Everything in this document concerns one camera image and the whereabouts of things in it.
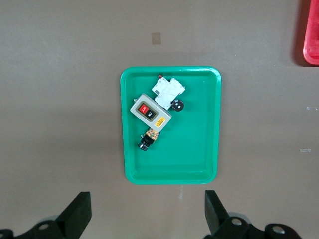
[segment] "yellow label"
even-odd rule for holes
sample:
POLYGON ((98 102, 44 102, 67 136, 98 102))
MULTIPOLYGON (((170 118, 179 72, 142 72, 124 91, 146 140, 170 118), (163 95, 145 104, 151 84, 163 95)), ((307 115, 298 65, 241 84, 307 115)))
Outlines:
POLYGON ((160 117, 160 119, 156 122, 155 126, 159 128, 165 122, 165 120, 166 119, 163 116, 160 117))

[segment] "gray table surface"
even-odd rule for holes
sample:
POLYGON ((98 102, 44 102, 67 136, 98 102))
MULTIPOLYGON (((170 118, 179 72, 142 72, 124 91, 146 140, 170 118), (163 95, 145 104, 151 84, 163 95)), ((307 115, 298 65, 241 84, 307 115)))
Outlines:
POLYGON ((0 228, 23 233, 89 190, 83 239, 200 239, 209 233, 204 190, 214 189, 260 229, 282 223, 317 239, 319 68, 297 51, 304 5, 2 0, 0 228), (152 45, 152 32, 161 44, 152 45), (125 178, 119 79, 147 65, 220 71, 219 168, 210 184, 125 178))

